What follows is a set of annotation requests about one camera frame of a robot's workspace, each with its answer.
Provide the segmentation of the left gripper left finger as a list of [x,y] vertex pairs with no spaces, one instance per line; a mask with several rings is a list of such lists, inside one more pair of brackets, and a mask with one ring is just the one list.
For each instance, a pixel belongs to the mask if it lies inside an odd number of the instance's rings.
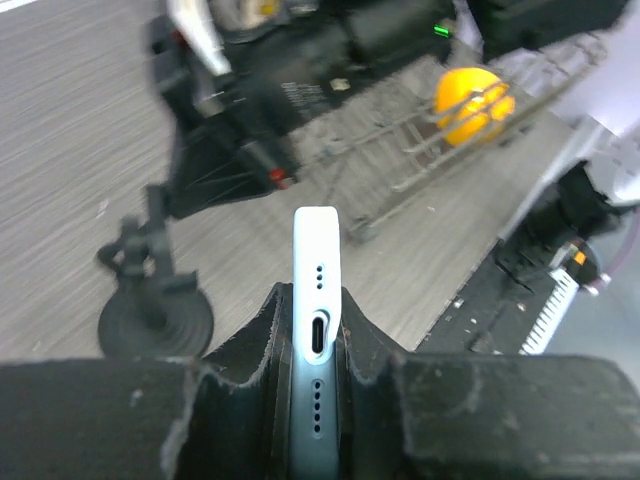
[[282,479],[292,288],[206,357],[1,368],[5,479]]

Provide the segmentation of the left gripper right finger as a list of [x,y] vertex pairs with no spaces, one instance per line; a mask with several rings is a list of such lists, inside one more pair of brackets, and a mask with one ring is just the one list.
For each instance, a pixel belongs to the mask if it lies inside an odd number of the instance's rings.
[[342,296],[353,479],[635,479],[639,396],[584,356],[404,350]]

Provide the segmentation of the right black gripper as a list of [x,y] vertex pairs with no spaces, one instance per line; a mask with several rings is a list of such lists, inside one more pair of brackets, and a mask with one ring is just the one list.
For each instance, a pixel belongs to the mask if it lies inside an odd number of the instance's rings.
[[232,72],[214,76],[168,15],[148,24],[154,85],[175,118],[167,208],[176,219],[297,182],[291,133],[346,101],[331,80],[357,79],[351,14],[288,18],[224,40]]

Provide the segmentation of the black phone stand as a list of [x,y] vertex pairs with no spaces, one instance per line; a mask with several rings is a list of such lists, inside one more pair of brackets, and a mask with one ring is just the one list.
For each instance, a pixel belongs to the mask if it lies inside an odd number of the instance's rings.
[[121,220],[119,237],[103,245],[97,261],[116,278],[97,327],[107,357],[199,357],[214,332],[211,305],[195,271],[175,271],[166,226],[166,193],[146,187],[148,219]]

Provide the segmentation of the blue-cased smartphone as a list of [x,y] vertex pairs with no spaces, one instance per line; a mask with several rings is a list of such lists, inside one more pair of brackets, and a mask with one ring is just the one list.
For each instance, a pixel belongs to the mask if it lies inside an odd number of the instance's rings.
[[336,339],[342,313],[338,213],[300,207],[293,224],[289,477],[339,477]]

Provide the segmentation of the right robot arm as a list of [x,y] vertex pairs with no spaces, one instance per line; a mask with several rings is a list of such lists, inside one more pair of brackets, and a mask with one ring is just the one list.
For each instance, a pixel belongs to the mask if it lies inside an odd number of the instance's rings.
[[361,234],[528,130],[604,56],[624,1],[164,1],[151,75],[173,115],[159,226],[311,185]]

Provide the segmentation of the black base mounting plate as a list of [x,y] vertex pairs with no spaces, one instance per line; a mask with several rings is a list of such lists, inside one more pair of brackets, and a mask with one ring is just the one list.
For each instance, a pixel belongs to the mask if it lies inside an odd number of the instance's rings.
[[419,353],[514,354],[556,283],[539,273],[520,285],[495,261],[495,245],[417,347]]

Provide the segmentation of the yellow bowl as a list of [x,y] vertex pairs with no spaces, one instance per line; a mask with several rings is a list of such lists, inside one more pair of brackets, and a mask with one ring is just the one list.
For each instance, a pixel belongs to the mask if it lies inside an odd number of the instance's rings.
[[433,112],[446,142],[458,146],[475,134],[503,122],[515,110],[516,100],[508,95],[509,85],[494,73],[479,67],[452,69],[436,84]]

